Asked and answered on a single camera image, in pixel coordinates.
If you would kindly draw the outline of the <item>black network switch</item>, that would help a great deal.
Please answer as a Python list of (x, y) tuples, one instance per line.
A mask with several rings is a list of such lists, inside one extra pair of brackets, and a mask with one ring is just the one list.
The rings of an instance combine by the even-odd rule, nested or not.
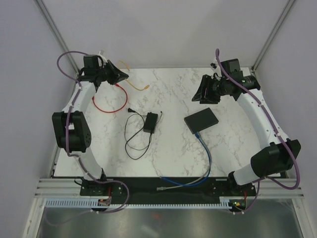
[(200, 132), (219, 123), (218, 118), (210, 108), (206, 108), (184, 118), (186, 125), (192, 134)]

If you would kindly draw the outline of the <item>black power adapter with cord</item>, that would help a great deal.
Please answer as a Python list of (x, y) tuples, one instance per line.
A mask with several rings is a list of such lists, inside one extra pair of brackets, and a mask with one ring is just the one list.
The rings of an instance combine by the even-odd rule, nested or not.
[[(128, 113), (132, 113), (132, 115), (130, 115), (126, 122), (125, 122), (125, 126), (124, 126), (124, 139), (125, 139), (125, 145), (124, 145), (124, 149), (125, 149), (125, 152), (127, 154), (127, 156), (136, 161), (136, 160), (139, 160), (141, 159), (148, 151), (150, 145), (151, 145), (151, 142), (152, 142), (152, 137), (153, 137), (153, 134), (155, 132), (155, 129), (156, 129), (156, 126), (158, 124), (158, 122), (161, 120), (162, 118), (162, 112), (160, 112), (160, 116), (158, 114), (155, 114), (155, 113), (152, 113), (152, 112), (149, 112), (147, 113), (146, 115), (141, 115), (140, 113), (138, 113), (137, 111), (131, 109), (131, 108), (128, 108), (127, 109)], [(134, 116), (138, 116), (141, 118), (141, 122), (142, 122), (142, 127), (140, 129), (138, 129), (133, 135), (131, 135), (129, 138), (127, 137), (126, 133), (127, 133), (127, 127), (128, 127), (128, 123), (130, 121), (130, 119)], [(149, 140), (148, 140), (148, 143), (145, 147), (143, 148), (136, 148), (136, 147), (133, 147), (130, 145), (130, 142), (138, 135), (140, 134), (141, 132), (144, 132), (144, 133), (148, 133), (149, 134)], [(129, 149), (130, 150), (134, 150), (134, 151), (139, 151), (139, 152), (142, 152), (142, 154), (138, 157), (133, 157), (130, 153), (129, 153)]]

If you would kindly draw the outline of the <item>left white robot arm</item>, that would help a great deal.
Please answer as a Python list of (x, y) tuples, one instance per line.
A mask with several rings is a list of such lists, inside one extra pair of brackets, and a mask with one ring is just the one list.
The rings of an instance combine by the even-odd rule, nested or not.
[(61, 112), (52, 115), (53, 128), (58, 147), (77, 161), (85, 180), (93, 181), (91, 190), (96, 195), (104, 195), (108, 190), (108, 181), (91, 150), (92, 135), (85, 112), (103, 82), (114, 85), (129, 75), (99, 55), (84, 56), (83, 61), (84, 67), (75, 79), (75, 92), (70, 101)]

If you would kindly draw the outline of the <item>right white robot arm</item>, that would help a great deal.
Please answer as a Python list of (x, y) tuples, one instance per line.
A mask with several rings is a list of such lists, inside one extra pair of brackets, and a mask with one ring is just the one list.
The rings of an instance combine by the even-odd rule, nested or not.
[[(220, 61), (216, 58), (211, 67), (213, 75), (203, 75), (193, 102), (218, 104), (221, 97), (231, 96), (248, 116), (260, 144), (260, 151), (243, 168), (229, 174), (231, 180), (226, 189), (231, 195), (239, 195), (244, 185), (268, 178), (279, 186), (294, 190), (300, 183), (300, 172), (296, 162), (301, 150), (297, 139), (290, 139), (280, 128), (269, 110), (261, 86), (252, 75), (245, 76), (238, 59)], [(287, 186), (272, 177), (273, 174), (295, 169), (296, 181)]]

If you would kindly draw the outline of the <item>left aluminium frame post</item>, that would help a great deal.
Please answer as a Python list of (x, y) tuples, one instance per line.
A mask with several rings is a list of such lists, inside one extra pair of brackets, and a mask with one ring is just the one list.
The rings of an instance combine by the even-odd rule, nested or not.
[(62, 52), (70, 51), (67, 43), (65, 42), (62, 34), (60, 33), (49, 9), (45, 5), (43, 0), (34, 0), (36, 7), (38, 8), (39, 12), (41, 13), (42, 17), (44, 18), (46, 24), (48, 25), (50, 31), (52, 32), (54, 38), (56, 39), (59, 47), (61, 48)]

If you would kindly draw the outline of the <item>aluminium frame post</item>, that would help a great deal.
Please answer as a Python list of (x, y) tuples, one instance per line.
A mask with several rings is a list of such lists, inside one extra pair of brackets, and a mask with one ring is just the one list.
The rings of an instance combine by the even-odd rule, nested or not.
[(49, 9), (45, 5), (43, 0), (34, 0), (36, 7), (38, 8), (39, 12), (41, 13), (42, 17), (44, 18), (46, 24), (48, 25), (50, 31), (52, 32), (54, 38), (56, 39), (59, 47), (61, 48), (62, 52), (70, 51), (67, 43), (65, 42), (62, 34), (60, 33)]
[(261, 62), (263, 61), (265, 55), (267, 54), (269, 48), (271, 47), (274, 39), (278, 35), (279, 31), (281, 30), (283, 24), (285, 23), (287, 17), (290, 15), (295, 3), (297, 0), (288, 0), (285, 7), (283, 8), (282, 12), (280, 13), (277, 21), (275, 22), (272, 30), (270, 31), (264, 45), (262, 46), (258, 56), (255, 59), (255, 62), (250, 67), (251, 72), (255, 73), (258, 67), (260, 66)]

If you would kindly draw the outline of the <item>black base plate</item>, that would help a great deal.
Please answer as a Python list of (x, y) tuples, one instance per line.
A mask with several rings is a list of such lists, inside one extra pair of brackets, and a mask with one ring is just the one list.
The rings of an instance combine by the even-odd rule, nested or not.
[(209, 177), (195, 186), (169, 189), (171, 183), (158, 177), (108, 177), (108, 184), (82, 180), (81, 196), (107, 196), (114, 202), (136, 203), (216, 203), (220, 197), (252, 197), (256, 195), (252, 184), (234, 185), (226, 177)]

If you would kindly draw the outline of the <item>right aluminium frame post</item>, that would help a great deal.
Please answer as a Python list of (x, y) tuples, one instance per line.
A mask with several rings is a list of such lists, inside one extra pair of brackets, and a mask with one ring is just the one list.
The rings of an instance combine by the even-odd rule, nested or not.
[(251, 72), (255, 73), (258, 67), (260, 66), (261, 62), (263, 61), (265, 55), (267, 54), (269, 48), (271, 47), (274, 39), (278, 35), (279, 31), (281, 30), (283, 24), (285, 23), (287, 17), (290, 15), (295, 3), (297, 0), (288, 0), (285, 7), (283, 8), (282, 12), (280, 13), (277, 21), (275, 22), (272, 30), (270, 31), (264, 45), (262, 46), (258, 56), (255, 59), (255, 62), (250, 67)]

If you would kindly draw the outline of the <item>aluminium front rail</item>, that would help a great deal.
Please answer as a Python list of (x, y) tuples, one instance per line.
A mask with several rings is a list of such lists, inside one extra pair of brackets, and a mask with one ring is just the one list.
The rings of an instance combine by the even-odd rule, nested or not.
[[(42, 178), (40, 179), (35, 196), (41, 198), (77, 198), (80, 197), (82, 181), (79, 178)], [(302, 198), (304, 196), (300, 187), (289, 190), (280, 187), (270, 179), (260, 181), (260, 184), (252, 184), (255, 191), (259, 188), (259, 198), (272, 199), (272, 198)]]

